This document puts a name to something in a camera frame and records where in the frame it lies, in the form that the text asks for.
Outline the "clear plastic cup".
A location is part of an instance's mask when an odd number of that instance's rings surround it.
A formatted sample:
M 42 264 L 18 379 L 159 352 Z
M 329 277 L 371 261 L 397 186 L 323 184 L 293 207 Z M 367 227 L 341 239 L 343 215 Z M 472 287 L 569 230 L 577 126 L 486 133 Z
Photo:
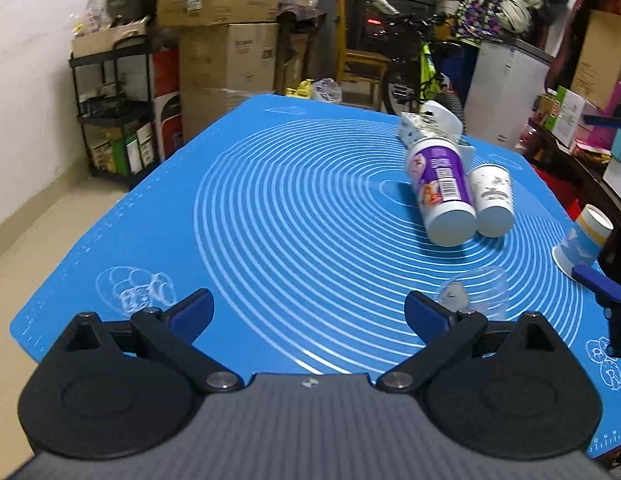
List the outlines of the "clear plastic cup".
M 455 276 L 435 294 L 435 300 L 453 312 L 475 310 L 489 321 L 506 321 L 509 307 L 506 271 L 481 266 Z

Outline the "blue yellow paper cup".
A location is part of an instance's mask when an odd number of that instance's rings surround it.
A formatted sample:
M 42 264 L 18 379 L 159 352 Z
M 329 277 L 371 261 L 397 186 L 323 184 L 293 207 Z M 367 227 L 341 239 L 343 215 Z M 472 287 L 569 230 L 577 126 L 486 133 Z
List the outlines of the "blue yellow paper cup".
M 587 204 L 561 242 L 551 251 L 560 271 L 572 278 L 576 266 L 594 265 L 613 232 L 613 223 L 596 206 Z

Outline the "white printed paper cup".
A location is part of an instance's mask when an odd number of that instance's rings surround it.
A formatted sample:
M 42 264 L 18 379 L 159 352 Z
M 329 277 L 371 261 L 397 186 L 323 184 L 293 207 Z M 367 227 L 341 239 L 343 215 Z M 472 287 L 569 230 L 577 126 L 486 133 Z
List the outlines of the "white printed paper cup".
M 492 238 L 504 236 L 515 224 L 509 171 L 495 164 L 481 165 L 470 171 L 469 184 L 479 233 Z

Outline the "purple white tall cup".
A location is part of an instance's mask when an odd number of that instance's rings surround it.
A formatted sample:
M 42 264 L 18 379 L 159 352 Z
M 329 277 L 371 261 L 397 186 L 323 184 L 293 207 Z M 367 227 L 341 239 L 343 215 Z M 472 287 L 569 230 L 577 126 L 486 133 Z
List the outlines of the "purple white tall cup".
M 408 148 L 405 171 L 425 232 L 437 246 L 456 247 L 475 236 L 478 217 L 456 145 L 431 136 Z

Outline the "dark wooden side table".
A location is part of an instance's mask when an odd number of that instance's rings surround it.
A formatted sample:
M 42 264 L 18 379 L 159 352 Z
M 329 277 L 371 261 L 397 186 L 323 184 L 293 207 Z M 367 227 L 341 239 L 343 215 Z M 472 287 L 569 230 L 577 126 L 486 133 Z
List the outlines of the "dark wooden side table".
M 601 172 L 575 158 L 532 118 L 527 122 L 537 134 L 525 158 L 546 182 L 571 220 L 591 204 L 612 222 L 613 232 L 598 258 L 606 276 L 621 280 L 621 198 L 603 180 Z

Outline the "white green product box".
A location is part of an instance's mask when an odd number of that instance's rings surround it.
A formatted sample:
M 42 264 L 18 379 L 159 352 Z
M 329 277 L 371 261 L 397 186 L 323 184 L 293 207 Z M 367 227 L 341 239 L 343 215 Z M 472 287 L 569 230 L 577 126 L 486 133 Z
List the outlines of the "white green product box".
M 548 130 L 565 148 L 569 148 L 579 128 L 585 100 L 577 93 L 559 86 L 556 106 L 549 116 Z

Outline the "blue silicone baking mat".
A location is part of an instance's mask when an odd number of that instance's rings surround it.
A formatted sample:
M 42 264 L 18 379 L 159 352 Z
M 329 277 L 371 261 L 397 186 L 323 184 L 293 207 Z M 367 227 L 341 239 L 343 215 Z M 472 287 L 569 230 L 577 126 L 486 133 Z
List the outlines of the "blue silicone baking mat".
M 105 321 L 213 292 L 198 346 L 243 376 L 367 373 L 414 354 L 404 301 L 463 273 L 505 272 L 508 318 L 539 311 L 603 399 L 589 454 L 621 446 L 621 360 L 593 294 L 553 262 L 567 213 L 520 155 L 475 143 L 509 171 L 516 222 L 501 238 L 432 244 L 404 170 L 396 118 L 256 96 L 126 194 L 68 252 L 13 319 L 35 360 L 78 312 Z

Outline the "white tissue pack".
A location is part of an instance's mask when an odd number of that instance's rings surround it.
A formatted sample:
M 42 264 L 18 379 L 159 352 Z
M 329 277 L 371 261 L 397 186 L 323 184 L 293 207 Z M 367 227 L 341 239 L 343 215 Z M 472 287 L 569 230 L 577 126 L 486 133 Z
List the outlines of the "white tissue pack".
M 457 96 L 440 93 L 433 100 L 423 103 L 418 113 L 403 112 L 396 136 L 405 148 L 411 148 L 418 141 L 431 136 L 451 141 L 458 148 L 463 166 L 469 170 L 475 157 L 475 148 L 463 133 L 463 108 Z

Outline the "tall right cardboard box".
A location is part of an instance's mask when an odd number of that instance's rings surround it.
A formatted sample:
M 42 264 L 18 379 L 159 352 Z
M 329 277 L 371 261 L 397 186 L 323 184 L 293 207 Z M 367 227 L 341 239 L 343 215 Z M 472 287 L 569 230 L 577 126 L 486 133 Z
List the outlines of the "tall right cardboard box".
M 603 110 L 621 81 L 621 15 L 593 11 L 570 90 Z

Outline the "white chest freezer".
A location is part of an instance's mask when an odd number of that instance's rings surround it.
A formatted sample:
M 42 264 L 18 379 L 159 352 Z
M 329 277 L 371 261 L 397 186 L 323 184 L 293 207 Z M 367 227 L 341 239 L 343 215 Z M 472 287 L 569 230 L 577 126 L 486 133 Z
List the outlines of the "white chest freezer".
M 553 57 L 519 39 L 484 40 L 465 103 L 466 133 L 513 150 Z

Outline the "black metal shelf rack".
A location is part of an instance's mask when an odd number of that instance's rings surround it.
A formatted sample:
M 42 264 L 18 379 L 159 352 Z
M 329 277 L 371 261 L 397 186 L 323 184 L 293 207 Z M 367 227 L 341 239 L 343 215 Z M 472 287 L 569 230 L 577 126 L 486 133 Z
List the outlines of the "black metal shelf rack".
M 146 97 L 142 100 L 131 98 L 124 89 L 120 61 L 126 58 L 143 59 Z M 150 39 L 146 34 L 132 32 L 104 52 L 71 55 L 68 65 L 89 173 L 132 190 L 160 165 Z M 95 94 L 82 96 L 77 72 L 86 67 L 97 67 L 101 84 Z

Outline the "black green bicycle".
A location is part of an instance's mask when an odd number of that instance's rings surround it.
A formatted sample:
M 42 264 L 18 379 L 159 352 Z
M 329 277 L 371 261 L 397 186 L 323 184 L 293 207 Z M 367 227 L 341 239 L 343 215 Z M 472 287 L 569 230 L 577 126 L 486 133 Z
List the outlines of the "black green bicycle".
M 443 72 L 443 62 L 463 48 L 455 40 L 437 38 L 437 27 L 448 23 L 448 15 L 420 18 L 399 11 L 388 0 L 373 0 L 373 7 L 383 15 L 376 36 L 383 40 L 390 59 L 381 81 L 385 110 L 395 116 L 417 113 L 425 102 L 435 101 L 457 118 L 465 118 L 460 97 Z

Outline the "lower large cardboard box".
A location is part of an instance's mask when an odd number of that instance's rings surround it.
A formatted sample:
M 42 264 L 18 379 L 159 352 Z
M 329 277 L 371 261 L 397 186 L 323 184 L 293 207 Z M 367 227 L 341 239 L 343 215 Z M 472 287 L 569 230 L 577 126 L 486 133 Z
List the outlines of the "lower large cardboard box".
M 251 96 L 274 91 L 276 23 L 189 27 L 179 33 L 184 140 Z

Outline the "yellow jug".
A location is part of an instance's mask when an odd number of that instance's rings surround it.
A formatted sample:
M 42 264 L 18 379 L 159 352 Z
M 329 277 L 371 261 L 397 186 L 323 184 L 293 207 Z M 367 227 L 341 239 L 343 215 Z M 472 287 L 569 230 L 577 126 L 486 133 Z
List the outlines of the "yellow jug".
M 290 98 L 297 98 L 308 100 L 312 97 L 313 93 L 313 81 L 312 79 L 305 79 L 301 81 L 297 87 L 286 88 L 285 96 Z

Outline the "wooden chair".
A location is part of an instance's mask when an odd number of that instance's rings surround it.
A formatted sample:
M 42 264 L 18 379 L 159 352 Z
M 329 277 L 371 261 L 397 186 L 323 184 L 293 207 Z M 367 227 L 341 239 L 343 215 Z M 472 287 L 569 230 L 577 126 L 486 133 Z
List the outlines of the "wooden chair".
M 353 50 L 347 47 L 347 0 L 335 0 L 335 81 L 369 84 L 373 108 L 382 110 L 382 82 L 391 60 L 383 54 Z

